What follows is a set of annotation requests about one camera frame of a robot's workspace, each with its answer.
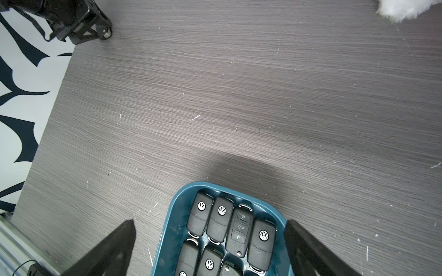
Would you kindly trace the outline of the black car key front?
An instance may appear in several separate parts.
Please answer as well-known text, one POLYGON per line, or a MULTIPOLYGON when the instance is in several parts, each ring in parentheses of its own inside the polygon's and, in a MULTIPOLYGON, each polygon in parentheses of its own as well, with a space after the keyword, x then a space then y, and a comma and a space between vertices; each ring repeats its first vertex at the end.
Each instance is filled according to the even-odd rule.
POLYGON ((198 269, 197 276, 217 276, 222 265, 222 256, 212 247, 206 247, 203 250, 198 269))

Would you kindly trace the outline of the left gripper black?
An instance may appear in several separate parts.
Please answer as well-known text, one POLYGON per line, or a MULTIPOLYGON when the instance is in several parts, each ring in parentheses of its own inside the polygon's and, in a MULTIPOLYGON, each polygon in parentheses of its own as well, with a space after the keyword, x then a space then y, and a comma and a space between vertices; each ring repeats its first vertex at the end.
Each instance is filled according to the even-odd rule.
POLYGON ((112 36, 110 19, 88 0, 7 0, 6 10, 14 9, 50 42, 69 38, 75 45, 112 36))

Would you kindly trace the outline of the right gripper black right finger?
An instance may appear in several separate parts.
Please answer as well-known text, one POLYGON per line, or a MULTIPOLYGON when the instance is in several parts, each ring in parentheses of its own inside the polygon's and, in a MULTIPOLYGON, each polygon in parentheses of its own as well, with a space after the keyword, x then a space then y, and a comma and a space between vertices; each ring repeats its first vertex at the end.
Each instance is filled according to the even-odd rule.
POLYGON ((284 241, 296 276, 359 276, 296 220, 288 220, 284 241))

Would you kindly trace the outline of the black car key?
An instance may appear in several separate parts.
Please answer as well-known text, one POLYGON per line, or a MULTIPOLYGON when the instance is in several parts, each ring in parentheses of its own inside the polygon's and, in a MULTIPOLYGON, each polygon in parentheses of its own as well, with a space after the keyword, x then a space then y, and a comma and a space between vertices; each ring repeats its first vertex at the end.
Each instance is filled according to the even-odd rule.
POLYGON ((242 273, 234 266, 224 263, 221 266, 218 276, 242 276, 242 273))
POLYGON ((186 224, 192 236, 202 236, 211 213, 213 198, 206 193, 199 192, 193 202, 186 224))
POLYGON ((234 209, 225 244, 225 248, 230 254, 239 258, 246 255, 253 222, 254 214, 251 207, 239 204, 234 209))
POLYGON ((263 220, 254 222, 250 238, 248 263, 256 270, 268 271, 275 244, 276 227, 263 220))
POLYGON ((222 256, 212 247, 206 247, 203 250, 198 269, 197 276, 217 276, 222 265, 222 256))
POLYGON ((199 247, 192 241, 185 241, 178 256, 175 276, 195 276, 199 261, 199 247))
POLYGON ((224 242, 233 210, 234 203, 231 200, 224 197, 216 198, 206 231, 212 242, 224 242))

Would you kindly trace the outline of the dark teal storage box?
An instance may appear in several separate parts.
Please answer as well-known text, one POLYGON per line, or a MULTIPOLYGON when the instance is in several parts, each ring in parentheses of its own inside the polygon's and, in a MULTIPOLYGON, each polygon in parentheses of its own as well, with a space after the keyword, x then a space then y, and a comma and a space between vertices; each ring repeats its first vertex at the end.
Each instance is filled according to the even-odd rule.
POLYGON ((199 247, 198 265, 203 250, 206 247, 212 247, 215 251, 221 254, 222 265, 227 263, 234 266, 243 276, 291 276, 293 275, 293 271, 284 241, 284 229, 286 223, 286 219, 281 213, 271 205, 257 198, 208 182, 193 182, 181 188, 172 200, 163 227, 157 256, 153 264, 153 275, 174 276, 181 247, 185 241, 190 241, 194 242, 199 247), (247 253, 249 252, 249 248, 247 248, 246 255, 243 258, 232 255, 226 250, 225 244, 229 227, 224 242, 212 242, 206 232, 210 215, 203 235, 199 237, 191 235, 186 224, 194 199, 199 192, 206 193, 213 198, 214 202, 212 206, 214 206, 217 197, 224 197, 231 200, 234 203, 234 209, 237 208, 239 204, 247 205, 252 208, 254 222, 256 220, 263 220, 276 227, 275 244, 268 271, 256 270, 248 263, 247 253))

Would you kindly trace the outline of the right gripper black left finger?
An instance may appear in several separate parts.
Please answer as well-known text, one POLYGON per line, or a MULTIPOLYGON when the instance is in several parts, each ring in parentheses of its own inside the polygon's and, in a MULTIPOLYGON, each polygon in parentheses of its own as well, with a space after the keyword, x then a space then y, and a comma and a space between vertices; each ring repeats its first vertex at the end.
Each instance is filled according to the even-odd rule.
POLYGON ((130 264, 137 232, 133 219, 121 223, 113 232, 67 269, 64 276, 125 276, 130 264))

